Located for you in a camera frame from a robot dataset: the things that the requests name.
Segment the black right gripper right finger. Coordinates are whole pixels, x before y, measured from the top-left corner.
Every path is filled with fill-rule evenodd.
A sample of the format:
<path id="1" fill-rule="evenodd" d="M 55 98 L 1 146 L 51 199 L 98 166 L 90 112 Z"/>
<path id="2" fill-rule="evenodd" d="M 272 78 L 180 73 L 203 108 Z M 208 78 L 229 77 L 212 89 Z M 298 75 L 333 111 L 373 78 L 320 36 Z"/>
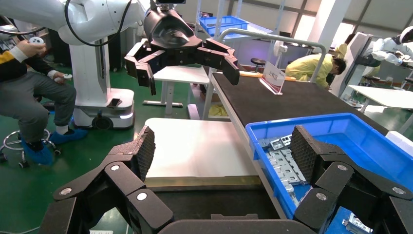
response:
<path id="1" fill-rule="evenodd" d="M 413 194 L 406 187 L 358 166 L 302 125 L 292 133 L 292 157 L 311 186 L 294 212 L 295 221 L 322 234 L 342 207 L 375 234 L 412 233 Z"/>

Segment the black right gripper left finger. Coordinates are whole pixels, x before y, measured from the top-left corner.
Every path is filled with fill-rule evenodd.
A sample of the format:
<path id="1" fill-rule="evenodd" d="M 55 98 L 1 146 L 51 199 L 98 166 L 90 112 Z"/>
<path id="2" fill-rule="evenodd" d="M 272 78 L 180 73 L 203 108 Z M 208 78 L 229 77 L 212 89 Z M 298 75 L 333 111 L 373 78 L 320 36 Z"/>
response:
<path id="1" fill-rule="evenodd" d="M 156 234 L 172 223 L 172 210 L 144 183 L 154 139 L 154 131 L 143 127 L 135 140 L 114 146 L 96 168 L 58 188 L 39 233 L 87 234 L 111 209 L 139 234 Z"/>

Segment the glossy black left gripper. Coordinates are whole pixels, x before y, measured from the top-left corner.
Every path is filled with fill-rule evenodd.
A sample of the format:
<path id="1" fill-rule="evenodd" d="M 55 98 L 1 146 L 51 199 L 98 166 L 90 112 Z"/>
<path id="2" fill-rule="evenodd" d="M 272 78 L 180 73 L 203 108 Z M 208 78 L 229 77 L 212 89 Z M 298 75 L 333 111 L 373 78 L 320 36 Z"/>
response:
<path id="1" fill-rule="evenodd" d="M 135 44 L 125 56 L 127 74 L 137 79 L 139 86 L 149 87 L 156 95 L 154 74 L 166 66 L 198 63 L 221 70 L 232 85 L 237 85 L 240 70 L 234 49 L 213 39 L 203 42 L 176 13 L 155 8 L 144 19 L 148 38 Z"/>

